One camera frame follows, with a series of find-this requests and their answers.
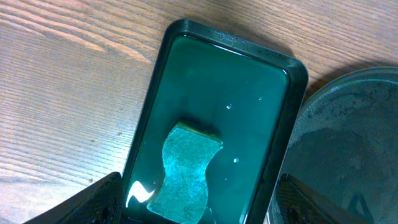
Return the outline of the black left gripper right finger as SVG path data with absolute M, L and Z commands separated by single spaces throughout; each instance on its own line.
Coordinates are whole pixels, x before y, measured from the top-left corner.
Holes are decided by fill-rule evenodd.
M 285 223 L 354 223 L 354 216 L 290 174 L 282 174 L 275 199 Z

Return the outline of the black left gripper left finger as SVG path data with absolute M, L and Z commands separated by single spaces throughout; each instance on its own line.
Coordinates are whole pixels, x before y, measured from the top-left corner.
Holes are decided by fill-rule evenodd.
M 112 172 L 25 224 L 119 223 L 123 197 L 121 174 Z

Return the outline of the green wavy sponge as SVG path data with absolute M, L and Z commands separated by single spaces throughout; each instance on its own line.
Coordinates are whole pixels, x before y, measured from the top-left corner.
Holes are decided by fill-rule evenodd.
M 208 202 L 206 169 L 222 148 L 216 136 L 177 123 L 162 146 L 164 179 L 147 209 L 175 223 L 198 223 Z

